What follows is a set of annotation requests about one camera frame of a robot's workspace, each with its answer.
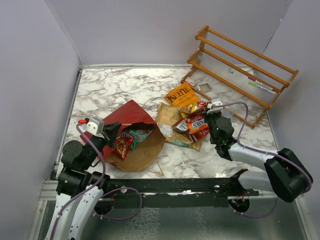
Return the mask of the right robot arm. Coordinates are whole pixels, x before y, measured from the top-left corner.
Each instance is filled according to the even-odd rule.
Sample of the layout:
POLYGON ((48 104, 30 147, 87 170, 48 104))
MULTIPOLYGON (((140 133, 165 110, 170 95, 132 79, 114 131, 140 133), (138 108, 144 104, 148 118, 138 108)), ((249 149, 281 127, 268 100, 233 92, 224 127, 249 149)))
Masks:
POLYGON ((240 143, 233 137, 231 120, 223 117, 221 112, 205 113, 204 121, 208 125, 210 142, 221 158, 261 170, 245 170, 231 181, 229 189, 234 195, 240 196, 247 189, 256 189, 273 192, 281 200, 291 203, 311 189, 312 176, 289 148, 268 151, 240 143))

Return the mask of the orange Fox's fruits candy bag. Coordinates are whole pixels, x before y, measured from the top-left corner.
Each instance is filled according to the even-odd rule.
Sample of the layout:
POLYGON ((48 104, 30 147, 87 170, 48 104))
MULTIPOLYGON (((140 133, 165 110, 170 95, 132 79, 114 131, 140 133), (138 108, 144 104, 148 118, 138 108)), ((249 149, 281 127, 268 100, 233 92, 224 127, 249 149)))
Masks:
POLYGON ((181 108, 181 116, 185 120, 189 131, 192 134, 202 131, 208 127, 204 118, 206 107, 206 101, 197 101, 181 108))

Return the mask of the orange Kettle chips bag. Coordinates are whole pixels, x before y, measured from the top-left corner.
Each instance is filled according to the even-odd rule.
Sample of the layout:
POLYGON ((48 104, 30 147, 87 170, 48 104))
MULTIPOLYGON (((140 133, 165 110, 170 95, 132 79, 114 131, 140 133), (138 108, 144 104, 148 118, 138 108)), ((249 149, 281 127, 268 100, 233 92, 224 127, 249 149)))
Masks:
POLYGON ((164 99, 172 106, 180 108, 201 100, 187 82, 171 90, 164 99))

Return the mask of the teal Fox's candy bag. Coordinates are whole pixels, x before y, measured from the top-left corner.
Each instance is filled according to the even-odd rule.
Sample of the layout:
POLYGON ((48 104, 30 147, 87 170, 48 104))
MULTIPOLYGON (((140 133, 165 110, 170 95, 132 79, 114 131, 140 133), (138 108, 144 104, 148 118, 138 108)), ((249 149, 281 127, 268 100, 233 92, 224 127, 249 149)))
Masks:
POLYGON ((136 148, 136 144, 143 142, 152 132, 153 132, 152 128, 131 129, 128 132, 134 138, 134 142, 131 146, 131 149, 134 150, 136 148))

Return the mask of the brown red paper bag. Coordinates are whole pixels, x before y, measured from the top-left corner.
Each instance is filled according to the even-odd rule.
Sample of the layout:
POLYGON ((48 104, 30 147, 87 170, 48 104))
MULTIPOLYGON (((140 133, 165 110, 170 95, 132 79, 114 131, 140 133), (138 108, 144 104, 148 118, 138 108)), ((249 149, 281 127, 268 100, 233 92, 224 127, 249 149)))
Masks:
POLYGON ((134 150, 130 150, 126 159, 122 159, 113 152, 109 146, 102 150, 103 159, 106 163, 118 168, 122 172, 141 172, 156 161, 162 151, 166 138, 161 133, 155 120, 134 100, 130 100, 117 110, 103 119, 105 124, 123 124, 118 132, 118 136, 129 128, 150 129, 153 131, 142 142, 135 145, 134 150))

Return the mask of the red nut mix bag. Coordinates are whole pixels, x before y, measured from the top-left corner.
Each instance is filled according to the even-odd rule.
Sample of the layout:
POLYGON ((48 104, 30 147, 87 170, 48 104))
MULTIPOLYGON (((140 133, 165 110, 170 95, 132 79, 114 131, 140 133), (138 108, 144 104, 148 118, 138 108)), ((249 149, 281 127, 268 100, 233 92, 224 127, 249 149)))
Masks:
POLYGON ((121 136, 116 144, 115 153, 121 157, 122 160, 125 160, 128 156, 130 150, 135 149, 135 138, 128 136, 121 136))

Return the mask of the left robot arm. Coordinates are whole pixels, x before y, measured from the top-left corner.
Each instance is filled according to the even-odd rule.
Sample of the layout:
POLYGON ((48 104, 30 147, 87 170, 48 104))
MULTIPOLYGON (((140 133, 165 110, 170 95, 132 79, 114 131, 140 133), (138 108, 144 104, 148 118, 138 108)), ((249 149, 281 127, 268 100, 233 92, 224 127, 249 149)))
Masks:
POLYGON ((105 124, 95 118, 78 121, 76 130, 86 143, 71 140, 62 149, 63 169, 58 176, 54 213, 45 239, 68 240, 80 232, 75 215, 84 208, 88 217, 98 198, 110 193, 103 149, 115 147, 121 126, 120 122, 105 124))

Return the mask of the gold snack bag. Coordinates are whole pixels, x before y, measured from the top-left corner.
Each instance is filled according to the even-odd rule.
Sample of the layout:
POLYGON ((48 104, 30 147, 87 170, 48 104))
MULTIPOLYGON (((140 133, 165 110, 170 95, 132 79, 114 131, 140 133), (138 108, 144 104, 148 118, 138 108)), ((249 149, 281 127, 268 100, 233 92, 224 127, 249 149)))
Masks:
POLYGON ((155 121, 161 133, 165 136, 166 142, 199 151, 201 149, 203 139, 198 142, 192 142, 189 138, 172 128, 172 126, 178 122, 181 117, 179 107, 160 102, 155 121))

